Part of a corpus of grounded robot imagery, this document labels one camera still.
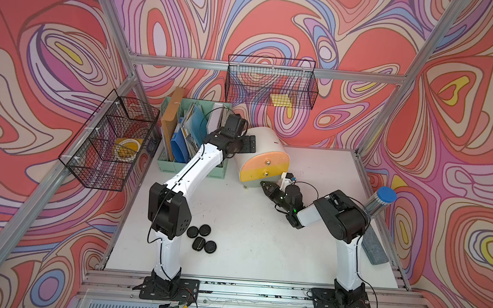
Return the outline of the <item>green bottom drawer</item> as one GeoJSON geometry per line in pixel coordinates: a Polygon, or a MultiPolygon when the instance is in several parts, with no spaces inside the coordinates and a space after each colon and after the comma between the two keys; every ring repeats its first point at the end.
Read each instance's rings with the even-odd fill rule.
{"type": "Polygon", "coordinates": [[[283,172],[270,172],[268,170],[243,170],[240,172],[240,181],[245,187],[259,188],[261,182],[279,182],[283,172]]]}

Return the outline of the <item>yellow drawer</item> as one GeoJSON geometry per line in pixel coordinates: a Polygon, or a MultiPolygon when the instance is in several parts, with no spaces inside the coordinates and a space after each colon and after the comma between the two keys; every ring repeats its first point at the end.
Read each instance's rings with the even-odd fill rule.
{"type": "Polygon", "coordinates": [[[282,173],[287,172],[289,169],[289,163],[277,163],[271,161],[270,164],[266,164],[265,161],[255,162],[253,160],[248,161],[242,166],[240,170],[241,181],[254,181],[262,180],[263,178],[280,177],[282,173]]]}

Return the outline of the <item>white three-drawer cabinet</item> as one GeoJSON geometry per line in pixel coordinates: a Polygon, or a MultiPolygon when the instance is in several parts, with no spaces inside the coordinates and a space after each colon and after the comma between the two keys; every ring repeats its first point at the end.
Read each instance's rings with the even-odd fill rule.
{"type": "MultiPolygon", "coordinates": [[[[284,151],[284,152],[286,152],[283,145],[282,145],[282,142],[279,140],[275,131],[271,128],[266,128],[264,126],[250,128],[247,132],[247,135],[255,135],[256,136],[256,146],[257,146],[256,153],[271,152],[271,151],[276,151],[276,152],[277,151],[284,151]]],[[[236,166],[238,168],[238,177],[240,180],[240,170],[241,169],[238,167],[237,160],[235,159],[235,157],[238,154],[236,154],[234,156],[234,160],[235,160],[236,166]]]]}

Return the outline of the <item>black oblong earphone case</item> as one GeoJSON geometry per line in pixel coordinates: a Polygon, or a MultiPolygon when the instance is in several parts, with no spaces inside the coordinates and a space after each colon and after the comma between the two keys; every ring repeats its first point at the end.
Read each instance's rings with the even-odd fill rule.
{"type": "Polygon", "coordinates": [[[194,251],[200,252],[201,250],[204,249],[204,246],[206,245],[206,240],[204,237],[196,237],[193,241],[192,248],[194,251]]]}

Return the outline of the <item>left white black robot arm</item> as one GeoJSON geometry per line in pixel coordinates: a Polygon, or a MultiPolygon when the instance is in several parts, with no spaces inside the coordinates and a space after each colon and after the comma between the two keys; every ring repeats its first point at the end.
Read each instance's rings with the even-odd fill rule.
{"type": "Polygon", "coordinates": [[[223,127],[208,133],[197,153],[174,177],[154,183],[149,190],[149,233],[156,244],[157,259],[152,277],[170,284],[181,275],[181,236],[190,227],[192,214],[189,200],[207,175],[225,159],[243,149],[247,121],[239,114],[230,114],[223,127]]]}

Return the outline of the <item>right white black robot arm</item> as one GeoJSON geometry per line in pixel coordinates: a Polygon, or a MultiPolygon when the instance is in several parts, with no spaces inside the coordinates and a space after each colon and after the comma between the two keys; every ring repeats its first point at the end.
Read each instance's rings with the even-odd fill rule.
{"type": "Polygon", "coordinates": [[[262,181],[261,188],[265,196],[281,208],[293,228],[302,229],[319,222],[324,224],[337,241],[336,294],[349,302],[359,300],[365,293],[365,285],[358,274],[358,241],[370,225],[365,212],[341,190],[319,197],[305,206],[297,185],[280,187],[276,182],[262,181]]]}

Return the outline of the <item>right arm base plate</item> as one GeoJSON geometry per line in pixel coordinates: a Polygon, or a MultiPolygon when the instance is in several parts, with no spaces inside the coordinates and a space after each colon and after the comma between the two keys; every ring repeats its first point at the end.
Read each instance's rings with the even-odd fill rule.
{"type": "Polygon", "coordinates": [[[366,292],[347,295],[341,290],[313,288],[309,291],[314,308],[371,308],[366,292]]]}

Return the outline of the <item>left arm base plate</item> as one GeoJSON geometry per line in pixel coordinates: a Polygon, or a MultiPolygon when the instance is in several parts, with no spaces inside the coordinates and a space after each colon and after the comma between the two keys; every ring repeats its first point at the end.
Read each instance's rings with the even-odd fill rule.
{"type": "Polygon", "coordinates": [[[198,298],[200,281],[195,279],[175,279],[167,281],[160,277],[145,277],[142,284],[133,288],[139,290],[139,298],[144,300],[178,301],[192,303],[198,298]]]}

